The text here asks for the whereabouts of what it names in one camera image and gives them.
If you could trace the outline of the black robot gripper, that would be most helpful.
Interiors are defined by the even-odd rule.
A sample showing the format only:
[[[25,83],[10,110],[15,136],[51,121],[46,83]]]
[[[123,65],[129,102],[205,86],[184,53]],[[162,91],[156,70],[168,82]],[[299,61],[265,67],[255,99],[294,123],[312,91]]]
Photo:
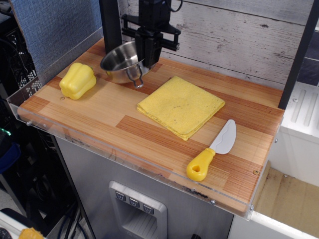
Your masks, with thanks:
[[[181,31],[170,25],[170,15],[176,10],[170,0],[140,0],[138,15],[124,14],[122,34],[135,39],[138,60],[145,67],[158,62],[162,47],[176,51]]]

